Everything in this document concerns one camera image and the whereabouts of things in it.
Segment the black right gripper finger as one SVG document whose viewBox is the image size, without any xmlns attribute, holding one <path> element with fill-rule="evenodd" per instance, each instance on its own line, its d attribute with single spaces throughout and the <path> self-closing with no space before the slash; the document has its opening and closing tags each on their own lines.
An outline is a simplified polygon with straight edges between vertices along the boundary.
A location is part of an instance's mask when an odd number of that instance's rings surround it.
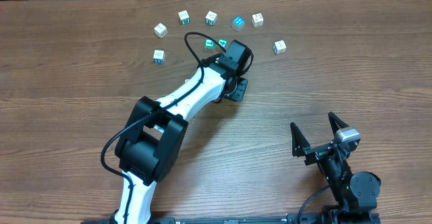
<svg viewBox="0 0 432 224">
<path fill-rule="evenodd" d="M 341 136 L 349 127 L 347 123 L 342 121 L 334 112 L 328 113 L 329 122 L 334 136 Z"/>
<path fill-rule="evenodd" d="M 292 155 L 294 157 L 303 157 L 311 146 L 294 122 L 290 124 L 290 129 L 292 134 Z"/>
</svg>

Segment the green top block number 4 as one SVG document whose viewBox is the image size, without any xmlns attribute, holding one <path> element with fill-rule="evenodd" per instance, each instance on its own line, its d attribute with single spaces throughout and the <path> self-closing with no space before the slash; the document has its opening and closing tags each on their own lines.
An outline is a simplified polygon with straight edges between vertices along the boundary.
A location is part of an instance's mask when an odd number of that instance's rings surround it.
<svg viewBox="0 0 432 224">
<path fill-rule="evenodd" d="M 219 38 L 218 43 L 223 47 L 223 49 L 219 45 L 215 45 L 215 49 L 217 51 L 223 51 L 227 49 L 227 41 L 225 39 Z"/>
</svg>

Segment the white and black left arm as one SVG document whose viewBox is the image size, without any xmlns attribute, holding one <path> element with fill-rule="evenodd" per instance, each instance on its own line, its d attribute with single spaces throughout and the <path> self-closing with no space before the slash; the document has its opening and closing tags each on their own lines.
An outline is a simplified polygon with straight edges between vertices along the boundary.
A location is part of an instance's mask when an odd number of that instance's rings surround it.
<svg viewBox="0 0 432 224">
<path fill-rule="evenodd" d="M 158 182 L 175 163 L 189 120 L 207 104 L 221 99 L 240 102 L 252 62 L 252 51 L 233 40 L 225 53 L 203 59 L 195 74 L 177 90 L 134 106 L 115 155 L 124 178 L 119 209 L 110 223 L 148 223 Z"/>
</svg>

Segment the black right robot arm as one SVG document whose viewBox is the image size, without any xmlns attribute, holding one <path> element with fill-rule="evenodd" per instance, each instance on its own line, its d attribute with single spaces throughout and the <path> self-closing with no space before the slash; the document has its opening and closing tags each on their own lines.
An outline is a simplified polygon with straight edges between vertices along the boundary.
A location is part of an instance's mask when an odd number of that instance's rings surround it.
<svg viewBox="0 0 432 224">
<path fill-rule="evenodd" d="M 360 142 L 357 129 L 343 122 L 335 113 L 328 113 L 333 132 L 329 143 L 312 147 L 300 128 L 292 122 L 292 155 L 304 157 L 306 165 L 316 164 L 327 185 L 308 197 L 297 213 L 286 215 L 288 223 L 380 223 L 377 208 L 381 180 L 374 173 L 353 173 L 347 162 Z M 327 189 L 335 199 L 334 205 L 326 205 L 320 213 L 304 213 L 307 204 Z"/>
</svg>

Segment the green top block letter L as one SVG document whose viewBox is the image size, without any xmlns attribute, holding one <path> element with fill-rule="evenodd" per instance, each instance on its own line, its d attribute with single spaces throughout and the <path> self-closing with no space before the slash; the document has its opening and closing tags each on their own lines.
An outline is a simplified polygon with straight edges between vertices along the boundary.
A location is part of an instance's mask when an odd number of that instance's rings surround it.
<svg viewBox="0 0 432 224">
<path fill-rule="evenodd" d="M 205 52 L 213 52 L 215 50 L 215 43 L 211 39 L 205 40 L 204 51 Z"/>
</svg>

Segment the blue top wooden block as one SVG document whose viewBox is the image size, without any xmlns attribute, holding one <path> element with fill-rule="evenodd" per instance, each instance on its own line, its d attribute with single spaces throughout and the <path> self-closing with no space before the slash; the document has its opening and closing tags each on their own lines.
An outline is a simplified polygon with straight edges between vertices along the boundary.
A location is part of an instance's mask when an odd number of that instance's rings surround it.
<svg viewBox="0 0 432 224">
<path fill-rule="evenodd" d="M 244 18 L 242 18 L 240 16 L 237 16 L 232 21 L 232 28 L 236 31 L 241 31 L 241 29 L 243 29 L 244 25 L 245 25 L 245 20 L 244 20 Z"/>
</svg>

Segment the wooden block teal side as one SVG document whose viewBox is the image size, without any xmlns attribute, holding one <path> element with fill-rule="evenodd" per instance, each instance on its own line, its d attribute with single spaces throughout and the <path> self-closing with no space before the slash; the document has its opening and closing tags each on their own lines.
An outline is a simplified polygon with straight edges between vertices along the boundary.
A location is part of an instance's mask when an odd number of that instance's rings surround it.
<svg viewBox="0 0 432 224">
<path fill-rule="evenodd" d="M 217 14 L 213 11 L 208 11 L 207 15 L 205 16 L 205 23 L 214 26 L 217 21 Z"/>
</svg>

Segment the wooden block blue side right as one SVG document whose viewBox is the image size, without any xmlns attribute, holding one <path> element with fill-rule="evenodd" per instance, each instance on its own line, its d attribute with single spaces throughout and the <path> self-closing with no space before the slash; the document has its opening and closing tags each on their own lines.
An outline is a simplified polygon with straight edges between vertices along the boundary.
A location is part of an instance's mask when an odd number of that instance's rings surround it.
<svg viewBox="0 0 432 224">
<path fill-rule="evenodd" d="M 284 40 L 279 40 L 273 43 L 273 51 L 276 55 L 285 53 L 287 49 L 287 46 L 284 42 Z"/>
</svg>

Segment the wooden block blue side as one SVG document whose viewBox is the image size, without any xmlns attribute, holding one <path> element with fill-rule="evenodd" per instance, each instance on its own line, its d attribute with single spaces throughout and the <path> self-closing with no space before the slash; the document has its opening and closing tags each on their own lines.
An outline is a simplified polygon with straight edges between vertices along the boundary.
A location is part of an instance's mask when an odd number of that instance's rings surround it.
<svg viewBox="0 0 432 224">
<path fill-rule="evenodd" d="M 164 64 L 165 63 L 165 51 L 162 50 L 154 50 L 153 54 L 153 61 L 157 64 Z"/>
<path fill-rule="evenodd" d="M 287 46 L 284 42 L 284 40 L 279 40 L 273 43 L 273 51 L 276 55 L 285 53 L 287 49 Z"/>
</svg>

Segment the wooden block black drawing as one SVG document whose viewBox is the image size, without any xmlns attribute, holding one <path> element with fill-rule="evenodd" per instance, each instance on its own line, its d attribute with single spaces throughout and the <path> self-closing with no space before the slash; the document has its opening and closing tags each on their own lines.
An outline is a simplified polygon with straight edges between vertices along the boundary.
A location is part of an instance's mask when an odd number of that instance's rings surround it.
<svg viewBox="0 0 432 224">
<path fill-rule="evenodd" d="M 256 28 L 264 24 L 264 18 L 261 13 L 256 13 L 252 15 L 252 25 Z"/>
</svg>

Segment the wooden block green letter side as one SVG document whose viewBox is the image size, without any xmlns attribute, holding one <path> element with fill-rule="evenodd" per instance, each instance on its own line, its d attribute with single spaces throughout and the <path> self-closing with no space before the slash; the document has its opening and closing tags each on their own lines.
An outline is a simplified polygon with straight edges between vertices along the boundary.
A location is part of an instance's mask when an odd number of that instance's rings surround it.
<svg viewBox="0 0 432 224">
<path fill-rule="evenodd" d="M 180 11 L 178 15 L 181 25 L 186 25 L 190 23 L 190 16 L 186 10 Z"/>
</svg>

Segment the wooden block blue side left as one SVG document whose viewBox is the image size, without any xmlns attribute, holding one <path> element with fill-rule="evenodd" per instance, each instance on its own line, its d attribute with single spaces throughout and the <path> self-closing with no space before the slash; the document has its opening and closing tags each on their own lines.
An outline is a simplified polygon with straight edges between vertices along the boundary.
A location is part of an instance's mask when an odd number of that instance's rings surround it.
<svg viewBox="0 0 432 224">
<path fill-rule="evenodd" d="M 157 64 L 164 64 L 165 63 L 165 51 L 162 50 L 154 50 L 153 54 L 153 61 Z"/>
</svg>

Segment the plain wooden block far left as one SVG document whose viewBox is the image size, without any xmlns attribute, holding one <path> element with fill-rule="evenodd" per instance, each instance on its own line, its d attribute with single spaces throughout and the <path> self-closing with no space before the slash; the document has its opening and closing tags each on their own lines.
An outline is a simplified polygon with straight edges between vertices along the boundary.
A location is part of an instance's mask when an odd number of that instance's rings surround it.
<svg viewBox="0 0 432 224">
<path fill-rule="evenodd" d="M 158 24 L 154 27 L 154 31 L 155 31 L 155 34 L 156 34 L 159 38 L 163 38 L 164 36 L 167 35 L 167 27 L 164 26 L 162 23 L 158 23 Z"/>
</svg>

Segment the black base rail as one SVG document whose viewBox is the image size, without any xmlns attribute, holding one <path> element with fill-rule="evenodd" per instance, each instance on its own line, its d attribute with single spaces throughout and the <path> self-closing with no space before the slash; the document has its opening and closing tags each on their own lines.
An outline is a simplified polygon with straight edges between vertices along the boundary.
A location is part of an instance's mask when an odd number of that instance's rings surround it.
<svg viewBox="0 0 432 224">
<path fill-rule="evenodd" d="M 115 223 L 109 219 L 103 219 L 99 221 L 83 221 L 81 224 L 108 224 Z M 239 219 L 235 218 L 198 218 L 198 219 L 174 219 L 173 217 L 153 218 L 149 220 L 150 224 L 295 224 L 297 222 L 297 214 L 290 213 L 284 217 L 243 217 Z M 336 222 L 331 222 L 325 219 L 323 215 L 318 213 L 306 213 L 302 214 L 300 218 L 301 224 L 319 224 L 319 223 L 371 223 L 379 224 L 381 220 L 379 214 L 368 215 L 344 215 L 340 213 Z"/>
</svg>

